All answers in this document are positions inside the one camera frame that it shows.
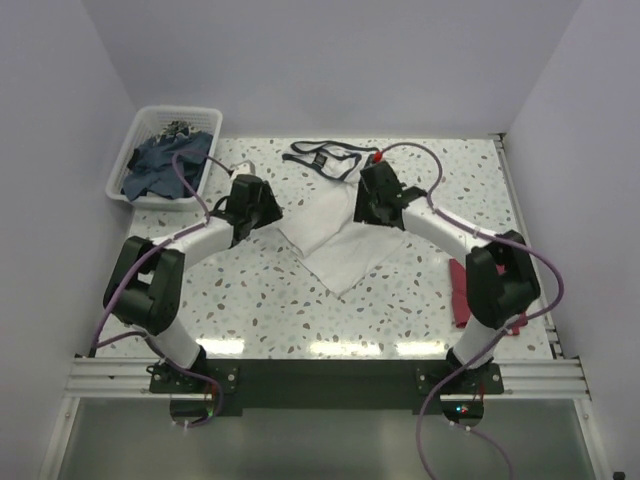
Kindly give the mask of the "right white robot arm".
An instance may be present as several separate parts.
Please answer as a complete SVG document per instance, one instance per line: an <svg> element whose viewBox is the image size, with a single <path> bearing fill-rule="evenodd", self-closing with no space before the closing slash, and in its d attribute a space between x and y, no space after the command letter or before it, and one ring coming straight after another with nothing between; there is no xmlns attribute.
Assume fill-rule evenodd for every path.
<svg viewBox="0 0 640 480"><path fill-rule="evenodd" d="M523 237L514 230L486 231L437 209L423 189L405 188L385 161L361 171L354 220L421 237L464 267L471 317L447 354L445 379L452 390L469 392L481 380L480 367L493 358L493 339L540 296Z"/></svg>

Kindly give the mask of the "white tank top navy trim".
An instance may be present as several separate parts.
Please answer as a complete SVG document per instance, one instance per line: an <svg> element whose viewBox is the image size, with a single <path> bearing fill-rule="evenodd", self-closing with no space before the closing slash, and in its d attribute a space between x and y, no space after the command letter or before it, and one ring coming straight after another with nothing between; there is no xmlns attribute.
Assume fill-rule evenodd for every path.
<svg viewBox="0 0 640 480"><path fill-rule="evenodd" d="M348 143L296 141L282 158L328 182L328 189L287 215L279 230L297 260L339 297L404 244L403 233L354 220L360 172L379 150Z"/></svg>

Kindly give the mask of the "red tank top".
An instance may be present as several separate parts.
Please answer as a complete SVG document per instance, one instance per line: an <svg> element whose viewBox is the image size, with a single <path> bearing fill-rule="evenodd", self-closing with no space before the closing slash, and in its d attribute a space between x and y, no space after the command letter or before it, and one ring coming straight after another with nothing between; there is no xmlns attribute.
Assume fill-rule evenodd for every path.
<svg viewBox="0 0 640 480"><path fill-rule="evenodd" d="M463 265L454 258L448 261L452 292L453 324L458 329L466 328L472 312L467 301L467 275ZM509 336L519 336L522 328L528 325L526 314L521 314L517 320L509 323Z"/></svg>

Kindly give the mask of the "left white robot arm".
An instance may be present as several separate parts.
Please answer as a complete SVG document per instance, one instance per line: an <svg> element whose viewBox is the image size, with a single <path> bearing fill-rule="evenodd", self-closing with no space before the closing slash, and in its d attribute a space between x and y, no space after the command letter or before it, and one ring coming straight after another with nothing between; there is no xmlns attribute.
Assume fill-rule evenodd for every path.
<svg viewBox="0 0 640 480"><path fill-rule="evenodd" d="M105 315L145 334L173 365L171 378L183 391L200 390L207 380L206 353L178 319L184 273L282 217L267 181L237 175L202 221L165 237L124 242L103 297Z"/></svg>

